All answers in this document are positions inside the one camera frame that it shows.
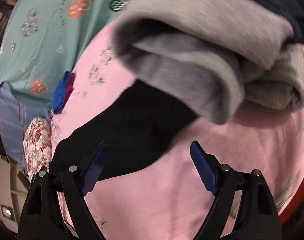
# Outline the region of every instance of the flower pattern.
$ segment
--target flower pattern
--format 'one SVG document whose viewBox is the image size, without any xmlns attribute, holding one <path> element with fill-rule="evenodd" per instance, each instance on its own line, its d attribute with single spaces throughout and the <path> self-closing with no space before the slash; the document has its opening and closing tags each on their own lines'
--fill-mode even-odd
<svg viewBox="0 0 304 240">
<path fill-rule="evenodd" d="M 23 148 L 30 179 L 39 172 L 42 166 L 45 166 L 49 171 L 51 127 L 46 119 L 36 117 L 32 120 L 25 133 Z"/>
</svg>

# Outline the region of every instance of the teal fabric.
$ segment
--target teal fabric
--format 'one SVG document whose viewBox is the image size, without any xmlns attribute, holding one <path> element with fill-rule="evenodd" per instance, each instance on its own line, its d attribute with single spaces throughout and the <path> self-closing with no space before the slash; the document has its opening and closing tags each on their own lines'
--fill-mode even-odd
<svg viewBox="0 0 304 240">
<path fill-rule="evenodd" d="M 66 70 L 127 0 L 18 0 L 2 41 L 0 84 L 20 101 L 50 107 Z"/>
</svg>

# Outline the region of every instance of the beige wall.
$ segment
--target beige wall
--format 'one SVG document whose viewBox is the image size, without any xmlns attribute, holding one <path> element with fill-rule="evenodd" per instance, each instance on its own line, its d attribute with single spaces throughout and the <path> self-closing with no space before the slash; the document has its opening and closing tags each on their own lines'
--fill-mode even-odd
<svg viewBox="0 0 304 240">
<path fill-rule="evenodd" d="M 16 174 L 20 171 L 20 167 L 16 167 Z M 16 180 L 17 188 L 16 190 L 26 192 L 24 186 L 19 179 Z M 22 196 L 17 197 L 18 209 L 21 212 L 25 198 Z M 11 191 L 10 191 L 10 163 L 2 160 L 0 157 L 0 205 L 6 205 L 13 208 L 11 200 Z M 18 226 L 15 222 L 3 217 L 0 206 L 0 218 L 4 224 L 12 231 L 18 232 Z"/>
</svg>

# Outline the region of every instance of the orange mickey mouse print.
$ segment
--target orange mickey mouse print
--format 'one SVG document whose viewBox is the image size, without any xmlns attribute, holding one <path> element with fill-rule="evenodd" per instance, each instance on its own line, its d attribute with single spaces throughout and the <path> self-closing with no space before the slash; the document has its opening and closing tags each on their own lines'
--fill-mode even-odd
<svg viewBox="0 0 304 240">
<path fill-rule="evenodd" d="M 32 94 L 43 94 L 49 89 L 48 83 L 42 83 L 41 80 L 35 79 L 33 80 L 33 87 L 29 90 Z"/>
<path fill-rule="evenodd" d="M 84 12 L 91 9 L 92 0 L 76 0 L 68 9 L 68 15 L 72 19 L 78 19 L 84 15 Z"/>
</svg>

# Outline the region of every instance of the pink blanket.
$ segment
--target pink blanket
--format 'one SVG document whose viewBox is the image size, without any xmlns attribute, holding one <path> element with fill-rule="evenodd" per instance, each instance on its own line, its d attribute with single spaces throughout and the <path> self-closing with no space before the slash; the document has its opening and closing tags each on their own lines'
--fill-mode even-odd
<svg viewBox="0 0 304 240">
<path fill-rule="evenodd" d="M 74 69 L 75 90 L 63 113 L 52 118 L 52 154 L 61 140 L 107 109 L 135 80 L 113 58 L 109 45 L 113 24 L 92 40 Z M 304 109 L 282 115 L 240 109 L 222 126 L 198 118 L 157 162 L 97 182 L 87 195 L 87 205 L 109 240 L 194 238 L 214 199 L 190 158 L 194 140 L 237 171 L 261 170 L 280 212 L 304 177 Z M 224 234 L 233 227 L 239 199 L 236 194 Z M 64 202 L 61 208 L 72 223 Z"/>
</svg>

